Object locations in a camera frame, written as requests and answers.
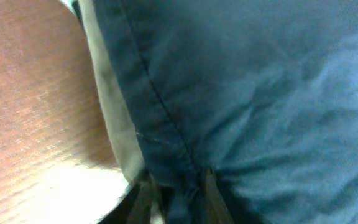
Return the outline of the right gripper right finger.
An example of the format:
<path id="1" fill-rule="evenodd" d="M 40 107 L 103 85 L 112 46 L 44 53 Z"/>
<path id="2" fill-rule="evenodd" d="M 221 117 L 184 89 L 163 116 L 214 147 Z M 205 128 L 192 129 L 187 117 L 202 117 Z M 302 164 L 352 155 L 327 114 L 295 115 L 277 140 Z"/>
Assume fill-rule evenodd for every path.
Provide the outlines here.
<path id="1" fill-rule="evenodd" d="M 234 224 L 225 201 L 216 185 L 216 178 L 211 169 L 204 173 L 203 192 L 205 194 L 206 223 Z"/>

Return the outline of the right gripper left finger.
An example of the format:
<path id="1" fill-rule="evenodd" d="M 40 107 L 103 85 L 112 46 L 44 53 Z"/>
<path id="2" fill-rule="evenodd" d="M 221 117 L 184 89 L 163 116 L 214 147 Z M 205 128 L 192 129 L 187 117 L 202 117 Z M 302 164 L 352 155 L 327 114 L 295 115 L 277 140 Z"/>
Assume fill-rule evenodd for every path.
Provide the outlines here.
<path id="1" fill-rule="evenodd" d="M 155 189 L 150 177 L 136 182 L 99 224 L 151 224 Z"/>

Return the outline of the dark blue shorts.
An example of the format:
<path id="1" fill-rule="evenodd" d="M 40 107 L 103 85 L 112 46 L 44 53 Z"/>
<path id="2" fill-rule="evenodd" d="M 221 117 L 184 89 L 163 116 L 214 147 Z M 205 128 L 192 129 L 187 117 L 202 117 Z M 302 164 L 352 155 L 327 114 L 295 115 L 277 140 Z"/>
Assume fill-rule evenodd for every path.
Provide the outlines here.
<path id="1" fill-rule="evenodd" d="M 166 223 L 358 223 L 358 0 L 92 2 Z"/>

